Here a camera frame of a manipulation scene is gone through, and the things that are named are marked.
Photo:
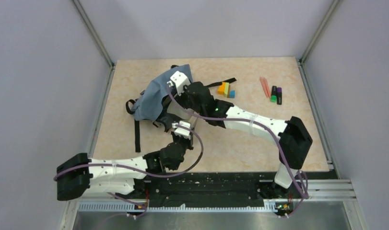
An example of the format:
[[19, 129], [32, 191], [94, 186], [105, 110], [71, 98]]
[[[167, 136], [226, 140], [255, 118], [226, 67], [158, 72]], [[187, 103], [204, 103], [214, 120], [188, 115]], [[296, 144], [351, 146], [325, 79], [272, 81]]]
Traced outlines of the blue student backpack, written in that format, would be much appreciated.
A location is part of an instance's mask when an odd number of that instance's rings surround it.
[[201, 115], [210, 125], [224, 127], [222, 119], [226, 117], [226, 112], [233, 104], [215, 99], [210, 93], [210, 88], [219, 87], [222, 82], [234, 83], [236, 78], [204, 85], [194, 81], [189, 64], [172, 65], [169, 70], [151, 80], [146, 89], [140, 93], [139, 98], [130, 99], [125, 104], [127, 113], [133, 115], [134, 119], [136, 152], [141, 151], [140, 121], [159, 122], [168, 131], [173, 122], [183, 119], [182, 116], [167, 111], [171, 100], [169, 95], [173, 96], [176, 93], [175, 89], [167, 90], [167, 82], [176, 71], [183, 72], [191, 81], [191, 84], [184, 88], [183, 93], [191, 100], [193, 111]]

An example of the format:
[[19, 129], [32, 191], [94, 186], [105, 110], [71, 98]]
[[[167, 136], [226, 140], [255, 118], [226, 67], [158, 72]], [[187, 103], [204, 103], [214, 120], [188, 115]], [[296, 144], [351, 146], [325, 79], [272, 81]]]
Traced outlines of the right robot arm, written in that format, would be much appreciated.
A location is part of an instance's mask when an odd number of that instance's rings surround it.
[[[296, 184], [296, 176], [305, 162], [313, 143], [303, 121], [295, 116], [289, 120], [267, 118], [248, 112], [228, 101], [215, 99], [201, 82], [187, 84], [167, 83], [166, 90], [179, 109], [208, 124], [239, 130], [274, 143], [279, 151], [280, 166], [274, 177], [272, 191], [277, 197], [286, 197]], [[182, 102], [172, 91], [183, 97]]]

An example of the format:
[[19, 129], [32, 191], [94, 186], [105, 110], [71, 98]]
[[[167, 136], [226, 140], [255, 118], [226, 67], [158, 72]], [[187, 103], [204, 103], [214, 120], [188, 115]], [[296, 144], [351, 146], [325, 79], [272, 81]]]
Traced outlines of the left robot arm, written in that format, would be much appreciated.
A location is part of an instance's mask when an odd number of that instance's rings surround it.
[[173, 141], [164, 148], [135, 158], [98, 160], [87, 153], [74, 155], [56, 169], [57, 200], [107, 193], [141, 197], [146, 176], [167, 178], [166, 172], [176, 171], [186, 151], [193, 149], [192, 130], [177, 128], [171, 135]]

